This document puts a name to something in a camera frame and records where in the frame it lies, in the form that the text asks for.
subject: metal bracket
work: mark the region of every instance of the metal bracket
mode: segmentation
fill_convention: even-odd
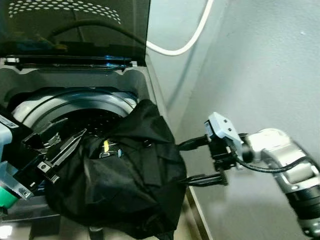
[[[0,183],[4,184],[21,198],[28,200],[33,196],[33,193],[13,177],[13,175],[16,174],[17,171],[18,170],[10,165],[7,161],[1,162]]]
[[[137,61],[131,61],[132,67],[138,67],[138,62]]]
[[[19,63],[20,59],[16,58],[16,57],[7,57],[7,58],[5,58],[5,62],[15,64],[15,63]]]
[[[235,148],[237,157],[242,160],[242,144],[243,141],[239,137],[236,128],[232,124],[232,122],[220,115],[217,112],[214,112],[209,116],[209,121],[205,123],[205,128],[209,137],[214,134],[217,135],[220,139],[228,138],[232,140]]]

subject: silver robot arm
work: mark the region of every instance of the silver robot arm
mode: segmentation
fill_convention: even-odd
[[[247,135],[253,162],[265,162],[269,168],[285,167],[308,154],[286,133],[267,128]],[[289,200],[302,231],[308,237],[320,237],[320,173],[313,161],[303,161],[285,172],[273,173]]]
[[[211,157],[214,165],[230,169],[237,164],[254,171],[271,173],[289,204],[295,211],[303,233],[311,238],[320,238],[320,168],[291,137],[279,129],[267,128],[254,134],[238,134],[232,122],[214,112],[205,122]],[[214,146],[224,142],[222,150],[232,155],[234,163]],[[249,163],[265,162],[268,168]]]

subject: yellow tag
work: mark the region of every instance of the yellow tag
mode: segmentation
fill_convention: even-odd
[[[109,143],[108,140],[103,142],[104,152],[107,153],[109,151]]]

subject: top-load washing machine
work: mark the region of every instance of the top-load washing machine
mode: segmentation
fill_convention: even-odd
[[[148,56],[150,0],[1,0],[0,105],[35,131],[67,117],[98,135],[99,116],[127,116],[144,99],[166,118]],[[4,222],[55,216],[35,196]]]

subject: white cable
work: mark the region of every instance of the white cable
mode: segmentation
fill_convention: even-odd
[[[194,32],[192,38],[189,40],[189,42],[184,47],[182,47],[178,50],[167,50],[167,49],[161,48],[161,47],[153,44],[150,41],[146,41],[146,46],[149,49],[151,49],[159,54],[163,54],[163,55],[167,55],[167,56],[178,56],[178,55],[184,54],[186,51],[188,51],[195,44],[195,42],[198,40],[199,36],[201,35],[201,33],[204,29],[204,26],[206,25],[206,22],[208,20],[213,3],[214,3],[214,0],[207,0],[206,6],[203,11],[202,18],[199,22],[199,25],[198,25],[196,31]]]

